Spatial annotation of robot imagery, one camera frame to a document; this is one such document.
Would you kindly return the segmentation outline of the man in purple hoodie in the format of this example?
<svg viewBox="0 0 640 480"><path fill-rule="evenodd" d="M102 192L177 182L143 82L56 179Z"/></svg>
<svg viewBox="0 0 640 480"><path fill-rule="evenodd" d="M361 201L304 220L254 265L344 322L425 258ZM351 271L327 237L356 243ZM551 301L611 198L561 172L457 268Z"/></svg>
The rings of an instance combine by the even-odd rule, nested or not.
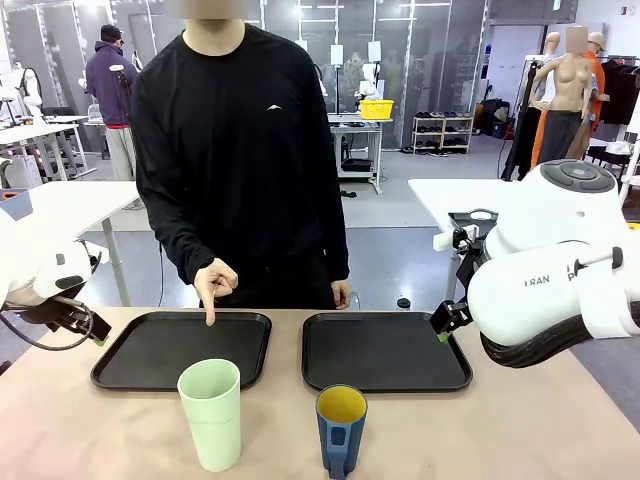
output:
<svg viewBox="0 0 640 480"><path fill-rule="evenodd" d="M86 63L87 91L99 105L116 180L134 181L136 158L129 124L132 87L137 79L133 64L124 57L122 32L105 24L94 54Z"/></svg>

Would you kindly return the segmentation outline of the white workbench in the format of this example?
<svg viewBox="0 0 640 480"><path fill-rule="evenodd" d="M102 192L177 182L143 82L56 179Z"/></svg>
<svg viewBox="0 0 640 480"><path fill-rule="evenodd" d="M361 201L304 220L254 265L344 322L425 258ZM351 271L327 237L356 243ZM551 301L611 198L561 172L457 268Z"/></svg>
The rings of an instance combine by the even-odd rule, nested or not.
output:
<svg viewBox="0 0 640 480"><path fill-rule="evenodd" d="M359 114L329 114L338 178L366 181L382 194L381 151L385 120L365 120Z"/></svg>

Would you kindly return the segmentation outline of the person in black sweater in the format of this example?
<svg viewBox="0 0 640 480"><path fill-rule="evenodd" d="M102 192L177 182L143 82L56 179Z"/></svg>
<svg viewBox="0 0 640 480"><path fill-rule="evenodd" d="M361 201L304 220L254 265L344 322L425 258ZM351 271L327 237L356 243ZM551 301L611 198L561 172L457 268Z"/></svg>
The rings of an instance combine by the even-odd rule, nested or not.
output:
<svg viewBox="0 0 640 480"><path fill-rule="evenodd" d="M132 100L141 199L192 215L238 275L219 307L333 310L320 203L339 187L309 54L248 22L248 0L165 0L184 30Z"/></svg>

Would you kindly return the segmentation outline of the black plastic tray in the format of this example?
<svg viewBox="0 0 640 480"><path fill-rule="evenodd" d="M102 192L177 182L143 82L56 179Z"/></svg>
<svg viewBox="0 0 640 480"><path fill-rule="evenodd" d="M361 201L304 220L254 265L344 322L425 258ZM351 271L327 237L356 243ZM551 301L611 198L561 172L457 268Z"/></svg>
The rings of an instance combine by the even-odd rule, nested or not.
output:
<svg viewBox="0 0 640 480"><path fill-rule="evenodd" d="M324 312L302 331L301 373L315 390L344 384L363 393L450 393L473 370L454 337L442 342L425 312Z"/></svg>
<svg viewBox="0 0 640 480"><path fill-rule="evenodd" d="M216 314L212 326L201 311L156 311L130 321L91 371L99 388L132 392L175 392L182 372L207 359L225 359L240 371L240 388L260 378L271 320L260 313Z"/></svg>

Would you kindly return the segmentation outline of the white side table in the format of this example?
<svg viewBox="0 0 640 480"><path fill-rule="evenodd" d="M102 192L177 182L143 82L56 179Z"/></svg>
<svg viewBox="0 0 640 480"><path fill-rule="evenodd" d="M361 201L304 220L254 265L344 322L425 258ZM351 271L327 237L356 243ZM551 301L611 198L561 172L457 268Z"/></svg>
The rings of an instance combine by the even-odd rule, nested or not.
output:
<svg viewBox="0 0 640 480"><path fill-rule="evenodd" d="M490 254L501 257L541 246L534 217L542 214L544 197L552 185L537 172L521 182L411 179L408 184L443 234L455 229L452 213L481 210L498 215L498 231L489 236Z"/></svg>
<svg viewBox="0 0 640 480"><path fill-rule="evenodd" d="M131 305L111 217L139 198L133 181L54 181L30 190L33 212L18 228L38 239L75 238L101 225L121 303Z"/></svg>

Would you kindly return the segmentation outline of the pale green plastic cup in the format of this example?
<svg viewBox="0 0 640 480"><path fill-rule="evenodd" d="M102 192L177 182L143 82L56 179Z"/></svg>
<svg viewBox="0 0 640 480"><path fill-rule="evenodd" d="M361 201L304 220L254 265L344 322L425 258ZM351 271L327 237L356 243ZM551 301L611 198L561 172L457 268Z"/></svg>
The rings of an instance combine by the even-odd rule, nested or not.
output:
<svg viewBox="0 0 640 480"><path fill-rule="evenodd" d="M202 468L222 472L241 455L240 371L226 359L207 359L179 376L177 390Z"/></svg>

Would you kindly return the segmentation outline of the yellow plastic basket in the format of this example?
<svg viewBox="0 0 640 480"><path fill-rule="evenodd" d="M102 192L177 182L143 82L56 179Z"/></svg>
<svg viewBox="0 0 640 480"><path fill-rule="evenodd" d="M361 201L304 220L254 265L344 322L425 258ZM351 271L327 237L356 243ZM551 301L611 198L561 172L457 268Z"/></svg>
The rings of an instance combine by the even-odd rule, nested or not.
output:
<svg viewBox="0 0 640 480"><path fill-rule="evenodd" d="M392 117L393 100L361 100L360 115L363 120L386 121Z"/></svg>

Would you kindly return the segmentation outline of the blue ribbed mug yellow inside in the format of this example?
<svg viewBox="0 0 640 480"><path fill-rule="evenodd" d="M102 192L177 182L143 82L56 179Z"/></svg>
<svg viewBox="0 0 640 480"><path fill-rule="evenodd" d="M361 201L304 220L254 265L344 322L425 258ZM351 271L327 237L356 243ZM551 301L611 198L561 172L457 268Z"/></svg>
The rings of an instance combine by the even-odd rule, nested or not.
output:
<svg viewBox="0 0 640 480"><path fill-rule="evenodd" d="M368 404L348 385L333 385L319 394L316 418L324 468L330 480L346 480L357 463Z"/></svg>

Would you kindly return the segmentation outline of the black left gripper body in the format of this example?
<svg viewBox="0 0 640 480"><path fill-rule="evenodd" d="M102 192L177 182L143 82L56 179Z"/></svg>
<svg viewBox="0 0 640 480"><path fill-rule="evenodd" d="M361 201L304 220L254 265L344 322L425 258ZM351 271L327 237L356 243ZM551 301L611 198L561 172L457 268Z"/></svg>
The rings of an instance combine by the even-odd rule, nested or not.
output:
<svg viewBox="0 0 640 480"><path fill-rule="evenodd" d="M93 312L80 301L55 296L30 308L28 322L45 325L51 331L63 328L70 332L90 332L93 329Z"/></svg>

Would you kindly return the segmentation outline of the person's right forearm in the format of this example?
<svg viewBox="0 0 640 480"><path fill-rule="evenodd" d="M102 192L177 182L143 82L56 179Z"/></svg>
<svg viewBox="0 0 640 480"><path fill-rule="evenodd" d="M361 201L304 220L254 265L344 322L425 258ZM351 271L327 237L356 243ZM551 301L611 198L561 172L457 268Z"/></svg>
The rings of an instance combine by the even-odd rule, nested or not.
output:
<svg viewBox="0 0 640 480"><path fill-rule="evenodd" d="M145 199L149 223L156 239L166 250L179 277L194 282L196 273L215 259L213 251L198 236L192 215L183 206L166 199Z"/></svg>

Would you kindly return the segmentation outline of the black bag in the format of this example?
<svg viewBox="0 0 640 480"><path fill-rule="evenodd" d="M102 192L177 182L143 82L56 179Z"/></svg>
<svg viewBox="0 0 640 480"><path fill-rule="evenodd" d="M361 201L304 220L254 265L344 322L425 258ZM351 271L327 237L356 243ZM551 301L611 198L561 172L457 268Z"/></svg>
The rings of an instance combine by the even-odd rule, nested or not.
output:
<svg viewBox="0 0 640 480"><path fill-rule="evenodd" d="M484 135L503 139L509 121L511 104L498 98L486 99L481 102L482 111L478 128Z"/></svg>

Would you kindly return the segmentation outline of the bare mannequin grey skirt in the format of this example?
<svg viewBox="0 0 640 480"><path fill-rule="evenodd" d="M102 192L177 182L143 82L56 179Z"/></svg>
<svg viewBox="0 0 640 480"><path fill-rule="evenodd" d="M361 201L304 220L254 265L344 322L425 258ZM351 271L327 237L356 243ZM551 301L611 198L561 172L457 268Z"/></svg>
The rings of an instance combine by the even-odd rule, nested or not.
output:
<svg viewBox="0 0 640 480"><path fill-rule="evenodd" d="M581 126L589 115L592 90L590 62L587 52L588 35L584 26L566 29L565 54L543 66L534 77L529 105L540 111L531 166L565 159ZM555 96L550 103L539 100L543 76L554 74Z"/></svg>

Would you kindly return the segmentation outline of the wooden shoe rack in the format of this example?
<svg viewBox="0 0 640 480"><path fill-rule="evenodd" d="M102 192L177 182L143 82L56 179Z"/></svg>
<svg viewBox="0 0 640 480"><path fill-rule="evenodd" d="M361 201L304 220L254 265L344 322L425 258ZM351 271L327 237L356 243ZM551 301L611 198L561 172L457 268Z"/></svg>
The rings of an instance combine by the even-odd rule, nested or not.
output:
<svg viewBox="0 0 640 480"><path fill-rule="evenodd" d="M412 121L414 154L468 153L474 118L470 112L418 112Z"/></svg>

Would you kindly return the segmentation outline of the person's left hand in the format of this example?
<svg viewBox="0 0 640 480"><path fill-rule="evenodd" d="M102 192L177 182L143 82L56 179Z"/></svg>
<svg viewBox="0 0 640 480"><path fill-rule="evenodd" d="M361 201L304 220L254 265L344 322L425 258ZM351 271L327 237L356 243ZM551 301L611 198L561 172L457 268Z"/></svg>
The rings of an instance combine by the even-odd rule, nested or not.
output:
<svg viewBox="0 0 640 480"><path fill-rule="evenodd" d="M337 310L343 310L350 306L352 288L348 280L333 281L331 283L331 290Z"/></svg>

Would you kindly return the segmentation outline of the person's left forearm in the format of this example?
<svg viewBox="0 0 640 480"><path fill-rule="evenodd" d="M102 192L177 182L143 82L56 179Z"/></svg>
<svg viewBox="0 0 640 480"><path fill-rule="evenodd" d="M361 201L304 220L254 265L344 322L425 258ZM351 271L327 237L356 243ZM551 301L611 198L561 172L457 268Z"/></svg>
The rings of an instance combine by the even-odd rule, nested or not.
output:
<svg viewBox="0 0 640 480"><path fill-rule="evenodd" d="M331 281L343 281L349 277L349 252L340 188L336 187L323 197L320 203L322 242Z"/></svg>

